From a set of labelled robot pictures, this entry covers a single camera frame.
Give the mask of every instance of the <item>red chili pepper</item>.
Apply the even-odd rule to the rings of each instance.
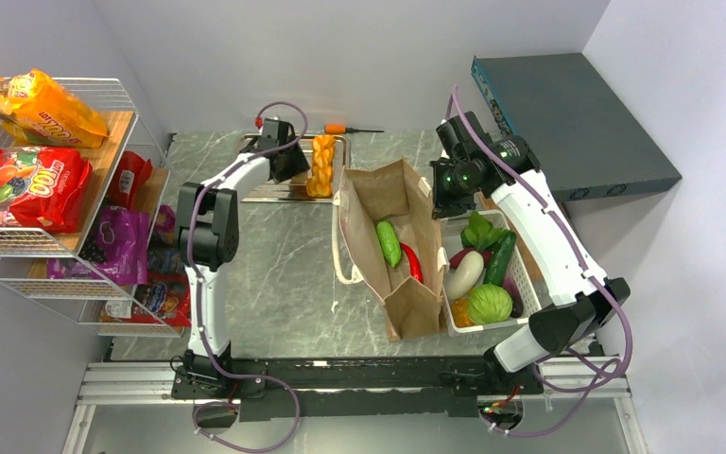
[[[423,284],[424,277],[422,276],[422,266],[419,264],[419,257],[405,243],[399,243],[399,246],[405,252],[405,255],[407,255],[407,263],[410,265],[410,275]]]

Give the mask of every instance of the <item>tabletop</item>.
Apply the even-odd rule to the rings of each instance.
[[[240,137],[237,131],[178,133],[169,152],[174,174],[164,202],[176,208],[182,183],[203,181],[229,164]],[[356,168],[377,168],[404,156],[429,178],[428,162],[441,155],[434,131],[361,132],[348,137],[351,166]],[[362,283],[344,286],[335,277],[330,204],[243,202],[238,211],[240,247],[223,268],[230,289],[227,323],[234,357],[481,355],[515,330],[456,337],[442,332],[390,342],[385,311],[369,288]],[[542,300],[540,273],[521,245],[520,253]],[[342,264],[346,270],[351,267],[346,256]],[[115,338],[112,359],[169,359],[181,355],[187,341],[187,332],[176,339]]]

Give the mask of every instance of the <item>screwdriver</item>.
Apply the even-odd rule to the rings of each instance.
[[[347,128],[343,125],[324,125],[325,134],[351,134],[353,132],[384,132],[383,130],[359,130],[357,128]]]

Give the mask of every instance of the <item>orange vegetable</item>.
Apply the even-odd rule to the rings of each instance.
[[[458,328],[468,328],[469,326],[475,325],[474,322],[469,319],[469,313],[466,310],[468,305],[468,298],[458,298],[449,307],[452,311],[452,320]]]

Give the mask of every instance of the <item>purple snack bag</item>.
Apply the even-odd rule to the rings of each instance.
[[[103,261],[94,263],[91,260],[91,266],[119,286],[144,284],[147,280],[148,214],[105,205],[96,222],[92,239],[98,251],[96,255],[103,257]],[[100,279],[87,266],[70,258],[51,258],[46,269],[49,279]]]
[[[168,205],[160,205],[157,218],[154,220],[154,229],[151,232],[151,242],[173,246],[176,243],[174,232],[177,227],[177,214]]]

